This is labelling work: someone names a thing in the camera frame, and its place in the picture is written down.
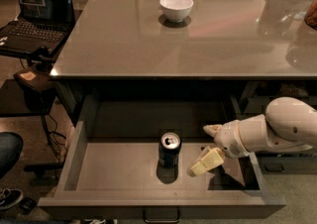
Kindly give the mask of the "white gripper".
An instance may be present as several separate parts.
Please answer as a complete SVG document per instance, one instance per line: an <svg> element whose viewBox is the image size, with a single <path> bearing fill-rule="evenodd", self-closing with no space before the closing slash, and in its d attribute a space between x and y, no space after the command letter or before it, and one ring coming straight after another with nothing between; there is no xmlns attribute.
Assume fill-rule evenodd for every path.
<svg viewBox="0 0 317 224"><path fill-rule="evenodd" d="M250 154L242 143L239 124L240 121L235 120L223 125L205 125L203 127L204 132L214 138L214 143L219 148L205 147L198 159L187 169L189 176L199 176L221 166L226 157L238 159L247 157Z"/></svg>

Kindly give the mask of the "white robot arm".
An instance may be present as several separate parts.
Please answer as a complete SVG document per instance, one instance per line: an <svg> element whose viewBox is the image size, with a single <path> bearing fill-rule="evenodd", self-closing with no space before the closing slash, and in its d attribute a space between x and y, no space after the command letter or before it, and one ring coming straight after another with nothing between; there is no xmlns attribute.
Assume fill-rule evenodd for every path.
<svg viewBox="0 0 317 224"><path fill-rule="evenodd" d="M300 152L317 147L317 110L292 97L269 102L263 114L225 124L205 125L215 146L207 146L188 168L199 176L221 166L225 159L239 159L255 152Z"/></svg>

